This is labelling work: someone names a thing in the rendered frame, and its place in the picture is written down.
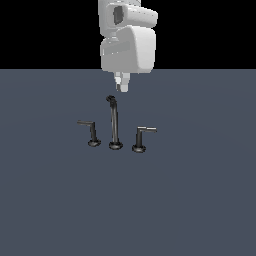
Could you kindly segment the dark metal faucet spout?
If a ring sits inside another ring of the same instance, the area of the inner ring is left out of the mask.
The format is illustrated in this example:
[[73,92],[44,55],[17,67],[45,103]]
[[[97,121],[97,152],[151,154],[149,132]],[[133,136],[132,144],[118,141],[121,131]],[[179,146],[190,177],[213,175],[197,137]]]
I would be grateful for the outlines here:
[[119,141],[118,137],[117,101],[113,95],[107,96],[106,100],[110,103],[112,123],[112,141],[109,143],[109,148],[112,150],[120,150],[123,147],[123,144]]

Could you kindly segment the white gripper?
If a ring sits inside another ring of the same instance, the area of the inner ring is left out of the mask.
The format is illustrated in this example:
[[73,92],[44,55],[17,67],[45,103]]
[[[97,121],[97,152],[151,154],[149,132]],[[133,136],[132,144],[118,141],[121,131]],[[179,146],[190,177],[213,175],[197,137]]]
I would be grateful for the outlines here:
[[156,34],[151,28],[128,25],[116,32],[117,41],[104,39],[100,46],[101,68],[115,72],[116,90],[127,92],[129,73],[150,73],[154,67]]

